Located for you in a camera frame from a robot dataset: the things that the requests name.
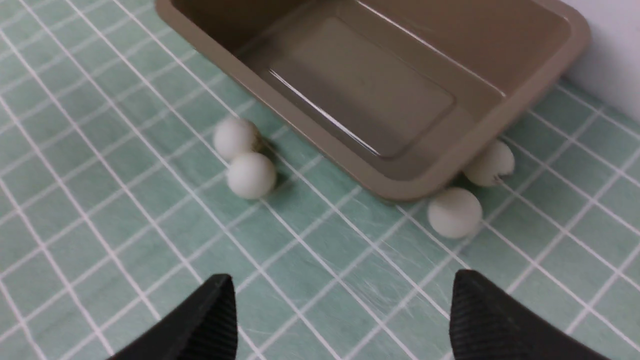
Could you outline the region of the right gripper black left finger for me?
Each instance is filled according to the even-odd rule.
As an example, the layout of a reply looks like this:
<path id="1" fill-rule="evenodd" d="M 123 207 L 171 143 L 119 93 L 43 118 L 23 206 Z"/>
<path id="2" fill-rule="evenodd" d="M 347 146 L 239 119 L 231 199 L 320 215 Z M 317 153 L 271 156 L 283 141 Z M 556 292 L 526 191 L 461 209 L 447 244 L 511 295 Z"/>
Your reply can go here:
<path id="1" fill-rule="evenodd" d="M 233 278 L 211 275 L 185 301 L 112 360 L 235 360 L 238 318 Z"/>

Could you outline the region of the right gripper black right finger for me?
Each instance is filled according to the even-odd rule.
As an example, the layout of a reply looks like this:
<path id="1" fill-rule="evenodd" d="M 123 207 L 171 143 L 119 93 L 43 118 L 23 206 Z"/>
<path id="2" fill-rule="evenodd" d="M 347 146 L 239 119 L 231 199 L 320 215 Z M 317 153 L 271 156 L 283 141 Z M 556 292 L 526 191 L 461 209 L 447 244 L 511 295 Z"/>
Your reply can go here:
<path id="1" fill-rule="evenodd" d="M 602 360 L 473 269 L 455 273 L 449 339 L 455 360 Z"/>

